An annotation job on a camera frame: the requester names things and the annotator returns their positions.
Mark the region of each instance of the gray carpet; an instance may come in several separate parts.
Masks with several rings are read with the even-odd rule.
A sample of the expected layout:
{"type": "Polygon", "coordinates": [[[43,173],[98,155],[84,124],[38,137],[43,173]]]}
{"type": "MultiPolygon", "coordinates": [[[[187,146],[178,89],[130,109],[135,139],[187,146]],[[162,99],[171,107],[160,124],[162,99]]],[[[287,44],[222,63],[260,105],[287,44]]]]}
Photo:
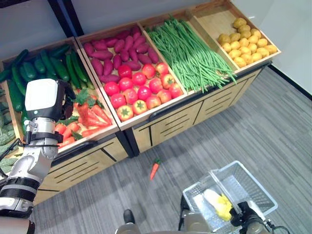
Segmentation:
{"type": "Polygon", "coordinates": [[[113,234],[128,208],[143,233],[176,230],[182,191],[234,160],[277,201],[274,224],[311,233],[311,116],[311,101],[266,69],[235,106],[36,206],[36,233],[113,234]]]}

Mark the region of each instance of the potato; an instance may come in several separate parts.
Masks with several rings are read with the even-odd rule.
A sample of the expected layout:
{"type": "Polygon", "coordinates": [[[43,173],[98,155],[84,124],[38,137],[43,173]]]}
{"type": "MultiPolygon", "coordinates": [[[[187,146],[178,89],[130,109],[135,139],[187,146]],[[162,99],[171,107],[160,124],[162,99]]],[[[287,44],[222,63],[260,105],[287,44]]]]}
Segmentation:
{"type": "Polygon", "coordinates": [[[259,41],[257,42],[258,47],[264,47],[267,44],[268,44],[268,40],[266,40],[265,38],[259,39],[259,41]]]}
{"type": "Polygon", "coordinates": [[[244,54],[251,55],[252,54],[251,50],[248,49],[248,47],[246,47],[246,46],[241,47],[239,50],[240,50],[240,52],[242,52],[242,55],[244,55],[244,54]]]}
{"type": "Polygon", "coordinates": [[[233,22],[233,27],[234,28],[239,28],[242,25],[246,25],[247,21],[243,18],[237,18],[235,19],[235,21],[233,22]]]}
{"type": "Polygon", "coordinates": [[[240,48],[240,44],[238,41],[233,41],[230,45],[232,50],[238,50],[240,48]]]}
{"type": "Polygon", "coordinates": [[[266,48],[268,50],[270,55],[277,52],[277,47],[274,45],[266,45],[264,48],[266,48]]]}
{"type": "Polygon", "coordinates": [[[244,66],[247,65],[247,63],[245,62],[245,60],[244,60],[243,58],[241,58],[241,57],[236,57],[236,58],[234,58],[234,62],[235,62],[240,68],[242,68],[242,67],[244,67],[244,66]]]}
{"type": "Polygon", "coordinates": [[[220,45],[223,45],[224,43],[230,43],[231,39],[229,37],[229,35],[227,34],[220,34],[219,38],[218,38],[218,42],[220,43],[220,45]]]}
{"type": "Polygon", "coordinates": [[[247,38],[242,38],[241,40],[239,40],[239,44],[240,44],[240,46],[248,46],[249,41],[247,38]]]}
{"type": "Polygon", "coordinates": [[[256,62],[256,61],[262,59],[262,55],[260,53],[256,52],[256,53],[252,54],[252,59],[254,62],[256,62]]]}
{"type": "Polygon", "coordinates": [[[239,50],[231,50],[229,52],[229,56],[231,57],[231,59],[239,57],[241,54],[242,54],[242,52],[240,52],[239,50]]]}
{"type": "Polygon", "coordinates": [[[252,36],[257,36],[258,39],[261,39],[261,33],[258,29],[253,28],[252,30],[250,30],[252,36]]]}
{"type": "Polygon", "coordinates": [[[222,48],[228,53],[232,50],[231,45],[229,43],[224,43],[222,48]]]}
{"type": "Polygon", "coordinates": [[[250,26],[249,25],[242,25],[238,28],[238,32],[242,33],[244,31],[250,31],[250,26]]]}
{"type": "Polygon", "coordinates": [[[239,40],[240,39],[240,33],[230,34],[230,39],[231,39],[231,42],[239,40]]]}
{"type": "Polygon", "coordinates": [[[267,57],[270,55],[269,51],[266,48],[258,48],[257,49],[257,53],[260,53],[262,55],[263,58],[267,57]]]}
{"type": "Polygon", "coordinates": [[[245,60],[246,64],[249,65],[254,62],[253,57],[251,55],[241,55],[241,57],[245,60]]]}
{"type": "Polygon", "coordinates": [[[252,35],[250,38],[248,38],[248,41],[253,44],[257,44],[258,40],[259,38],[256,35],[252,35]]]}
{"type": "Polygon", "coordinates": [[[244,31],[240,34],[240,38],[249,38],[252,34],[250,33],[250,31],[244,31]]]}

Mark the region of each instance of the red tomato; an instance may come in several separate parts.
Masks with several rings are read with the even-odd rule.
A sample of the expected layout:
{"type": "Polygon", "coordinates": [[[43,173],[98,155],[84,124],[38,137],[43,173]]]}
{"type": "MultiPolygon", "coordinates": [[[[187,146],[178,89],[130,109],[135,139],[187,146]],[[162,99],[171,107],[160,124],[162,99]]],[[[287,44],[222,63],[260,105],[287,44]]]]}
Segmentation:
{"type": "Polygon", "coordinates": [[[156,65],[156,74],[158,77],[161,77],[162,75],[168,74],[168,65],[164,62],[160,62],[159,64],[156,65]]]}
{"type": "Polygon", "coordinates": [[[146,86],[141,86],[137,91],[137,97],[140,100],[146,101],[152,95],[151,90],[146,86]]]}
{"type": "Polygon", "coordinates": [[[161,77],[161,83],[164,89],[169,89],[174,82],[175,79],[171,74],[165,74],[161,77]]]}
{"type": "Polygon", "coordinates": [[[117,115],[121,121],[126,121],[133,117],[133,111],[130,106],[120,106],[117,110],[117,115]]]}
{"type": "Polygon", "coordinates": [[[143,66],[142,73],[146,75],[147,79],[151,79],[155,76],[156,70],[155,67],[149,63],[143,66]]]}
{"type": "Polygon", "coordinates": [[[134,89],[127,89],[123,94],[128,104],[133,104],[137,100],[137,93],[134,89]]]}
{"type": "Polygon", "coordinates": [[[169,91],[171,93],[172,98],[176,98],[183,94],[183,91],[181,90],[180,86],[177,83],[172,84],[169,88],[169,91]]]}
{"type": "Polygon", "coordinates": [[[137,100],[135,103],[133,103],[132,109],[136,115],[139,115],[147,111],[147,106],[145,101],[137,100]]]}
{"type": "Polygon", "coordinates": [[[112,82],[112,81],[108,82],[104,85],[104,90],[108,96],[119,93],[119,87],[118,87],[117,83],[112,82]]]}
{"type": "Polygon", "coordinates": [[[162,90],[161,80],[159,78],[153,78],[148,85],[153,94],[157,94],[162,90]]]}
{"type": "Polygon", "coordinates": [[[133,82],[130,78],[122,78],[120,81],[119,81],[119,89],[121,91],[125,91],[126,89],[131,89],[133,87],[133,82]]]}
{"type": "Polygon", "coordinates": [[[168,102],[170,101],[172,98],[171,98],[171,93],[168,91],[168,90],[160,90],[157,94],[157,97],[160,98],[160,101],[161,103],[165,103],[165,102],[168,102]]]}
{"type": "Polygon", "coordinates": [[[132,77],[132,70],[128,65],[121,65],[118,67],[118,75],[121,78],[124,78],[124,77],[131,78],[132,77]]]}
{"type": "Polygon", "coordinates": [[[126,105],[125,96],[122,94],[114,94],[111,96],[111,103],[115,109],[117,109],[119,106],[126,105]]]}
{"type": "Polygon", "coordinates": [[[133,84],[135,85],[138,86],[144,85],[146,82],[146,76],[141,72],[134,73],[132,76],[132,81],[133,84]]]}
{"type": "Polygon", "coordinates": [[[149,110],[157,107],[157,106],[160,106],[161,105],[161,101],[159,99],[159,97],[156,97],[156,96],[150,96],[149,98],[147,98],[146,100],[146,105],[147,105],[147,108],[149,110]]]}

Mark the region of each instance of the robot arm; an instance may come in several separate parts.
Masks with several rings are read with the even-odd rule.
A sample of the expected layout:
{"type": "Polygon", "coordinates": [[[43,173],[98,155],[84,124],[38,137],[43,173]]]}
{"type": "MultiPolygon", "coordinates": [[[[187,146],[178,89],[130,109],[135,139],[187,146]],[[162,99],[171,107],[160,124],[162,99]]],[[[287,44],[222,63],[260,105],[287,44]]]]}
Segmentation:
{"type": "Polygon", "coordinates": [[[31,120],[26,122],[23,155],[0,191],[0,234],[33,233],[35,225],[21,218],[31,214],[38,187],[58,155],[63,137],[55,132],[55,123],[71,116],[72,99],[75,94],[67,82],[39,79],[27,84],[25,108],[31,120]]]}

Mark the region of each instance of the wire basket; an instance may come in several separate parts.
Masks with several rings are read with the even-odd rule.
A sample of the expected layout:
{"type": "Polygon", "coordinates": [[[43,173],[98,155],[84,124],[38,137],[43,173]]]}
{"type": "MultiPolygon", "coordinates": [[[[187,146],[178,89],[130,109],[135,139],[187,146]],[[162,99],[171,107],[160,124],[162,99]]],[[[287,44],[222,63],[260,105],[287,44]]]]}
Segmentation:
{"type": "Polygon", "coordinates": [[[277,202],[239,161],[211,170],[208,176],[185,189],[183,196],[191,211],[202,213],[210,230],[216,234],[237,233],[238,228],[216,214],[215,208],[203,196],[206,189],[224,193],[236,211],[240,210],[237,204],[243,201],[253,201],[263,215],[277,208],[277,202]]]}

